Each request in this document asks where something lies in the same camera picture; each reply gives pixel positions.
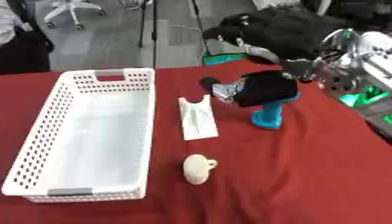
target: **tripod stand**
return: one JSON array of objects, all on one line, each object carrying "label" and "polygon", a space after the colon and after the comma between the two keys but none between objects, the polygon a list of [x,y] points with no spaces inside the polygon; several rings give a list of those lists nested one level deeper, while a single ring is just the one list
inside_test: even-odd
[{"label": "tripod stand", "polygon": [[[140,35],[139,35],[139,47],[143,47],[144,43],[143,43],[143,39],[144,39],[144,26],[145,26],[145,13],[146,13],[146,8],[147,8],[147,2],[148,0],[143,0],[142,3],[142,20],[141,20],[141,25],[140,25]],[[194,13],[196,15],[196,19],[199,25],[199,29],[201,30],[201,33],[204,31],[203,29],[203,24],[201,23],[201,19],[200,19],[200,9],[199,6],[196,3],[196,0],[192,0],[192,5],[193,5],[193,10]],[[152,34],[151,34],[151,38],[152,41],[154,42],[154,46],[153,46],[153,62],[152,65],[155,68],[157,66],[157,53],[158,53],[158,46],[157,46],[157,40],[158,40],[158,0],[154,0],[153,2],[153,27],[152,27]],[[208,47],[208,43],[205,39],[201,38],[203,41],[203,45],[206,49],[206,56],[211,56],[211,51]]]},{"label": "tripod stand", "polygon": [[[139,34],[139,47],[143,47],[143,39],[144,39],[144,26],[145,26],[145,13],[147,10],[147,2],[148,0],[143,0],[142,3],[142,20],[140,25],[140,34]],[[153,16],[152,16],[152,34],[151,38],[154,42],[153,53],[152,53],[152,66],[155,68],[157,66],[157,53],[158,53],[158,0],[154,0],[153,2]]]}]

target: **white cup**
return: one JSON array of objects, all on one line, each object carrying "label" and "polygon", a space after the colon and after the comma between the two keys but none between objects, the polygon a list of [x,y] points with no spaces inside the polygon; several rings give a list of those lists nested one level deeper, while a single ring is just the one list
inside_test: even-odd
[{"label": "white cup", "polygon": [[183,164],[185,179],[193,185],[201,185],[208,180],[210,170],[217,165],[218,162],[203,155],[191,155],[186,158]]}]

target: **gray floor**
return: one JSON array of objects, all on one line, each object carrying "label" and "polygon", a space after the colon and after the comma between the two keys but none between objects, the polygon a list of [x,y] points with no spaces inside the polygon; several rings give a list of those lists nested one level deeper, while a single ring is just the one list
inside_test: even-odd
[{"label": "gray floor", "polygon": [[[191,0],[158,0],[158,55],[159,67],[188,67],[200,63],[203,51],[200,33],[177,25],[196,28],[197,22],[190,5]],[[228,15],[253,11],[252,0],[196,0],[203,25],[211,27]],[[141,20],[138,10],[125,10],[115,0],[92,0],[99,4],[107,16],[100,17],[94,10],[79,10],[86,26],[76,31],[69,14],[57,17],[56,28],[47,29],[43,16],[52,8],[47,0],[37,2],[38,20],[44,31],[57,46],[52,53],[52,69],[57,71],[111,67],[151,67],[152,30],[149,7],[146,19],[144,48],[137,40]],[[238,52],[231,45],[210,42],[213,53]]]}]

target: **table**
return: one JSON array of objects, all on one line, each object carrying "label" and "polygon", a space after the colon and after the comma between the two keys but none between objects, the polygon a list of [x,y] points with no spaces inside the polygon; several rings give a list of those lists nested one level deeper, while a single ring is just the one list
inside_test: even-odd
[{"label": "table", "polygon": [[[200,100],[200,77],[229,82],[267,68],[242,60],[159,69],[145,199],[36,205],[0,196],[0,223],[392,223],[392,149],[315,84],[301,85],[301,98],[283,105],[280,130],[252,126],[256,108],[213,100],[220,136],[183,141],[178,98]],[[0,77],[1,180],[58,75]],[[184,181],[181,163],[191,153],[219,161],[204,185]]]}]

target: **white plastic basket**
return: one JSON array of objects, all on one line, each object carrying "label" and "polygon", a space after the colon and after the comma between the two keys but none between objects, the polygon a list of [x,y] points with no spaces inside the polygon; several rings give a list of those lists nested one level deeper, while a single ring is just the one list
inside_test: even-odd
[{"label": "white plastic basket", "polygon": [[[99,81],[99,75],[124,80]],[[40,202],[145,195],[155,110],[149,68],[63,73],[3,184]]]}]

